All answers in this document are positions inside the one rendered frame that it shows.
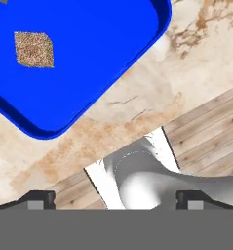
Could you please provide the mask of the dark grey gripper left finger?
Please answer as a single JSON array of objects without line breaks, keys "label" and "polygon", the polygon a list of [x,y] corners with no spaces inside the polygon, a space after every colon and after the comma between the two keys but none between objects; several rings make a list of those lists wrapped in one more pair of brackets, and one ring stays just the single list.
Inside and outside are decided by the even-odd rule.
[{"label": "dark grey gripper left finger", "polygon": [[55,210],[55,199],[53,190],[31,190],[18,200],[0,205],[0,210]]}]

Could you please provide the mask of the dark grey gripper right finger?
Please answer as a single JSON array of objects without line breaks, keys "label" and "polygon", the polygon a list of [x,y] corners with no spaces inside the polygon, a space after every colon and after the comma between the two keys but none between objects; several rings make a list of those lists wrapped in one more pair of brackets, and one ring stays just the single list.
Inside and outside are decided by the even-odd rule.
[{"label": "dark grey gripper right finger", "polygon": [[200,190],[178,190],[176,192],[177,210],[217,210],[230,209],[233,206],[227,203],[216,201]]}]

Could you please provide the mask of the brown sugar cube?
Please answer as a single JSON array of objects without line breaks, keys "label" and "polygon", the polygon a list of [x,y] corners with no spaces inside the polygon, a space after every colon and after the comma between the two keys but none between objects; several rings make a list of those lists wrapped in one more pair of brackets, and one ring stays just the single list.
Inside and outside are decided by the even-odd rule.
[{"label": "brown sugar cube", "polygon": [[15,32],[17,63],[26,67],[53,68],[53,42],[46,33]]}]

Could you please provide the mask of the blue tray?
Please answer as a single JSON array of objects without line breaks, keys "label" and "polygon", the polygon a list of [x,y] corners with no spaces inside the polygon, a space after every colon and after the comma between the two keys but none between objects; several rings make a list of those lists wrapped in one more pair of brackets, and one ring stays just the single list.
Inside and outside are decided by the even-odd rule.
[{"label": "blue tray", "polygon": [[[30,137],[63,134],[167,30],[171,0],[0,3],[0,113]],[[51,68],[18,63],[14,34],[45,33]]]}]

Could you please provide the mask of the white grey rounded pedestal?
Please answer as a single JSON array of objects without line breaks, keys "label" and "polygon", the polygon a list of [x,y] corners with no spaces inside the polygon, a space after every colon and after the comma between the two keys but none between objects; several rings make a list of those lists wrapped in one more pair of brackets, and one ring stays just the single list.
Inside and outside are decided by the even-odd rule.
[{"label": "white grey rounded pedestal", "polygon": [[110,210],[177,210],[178,190],[200,190],[233,206],[233,176],[183,174],[162,127],[96,161],[85,173]]}]

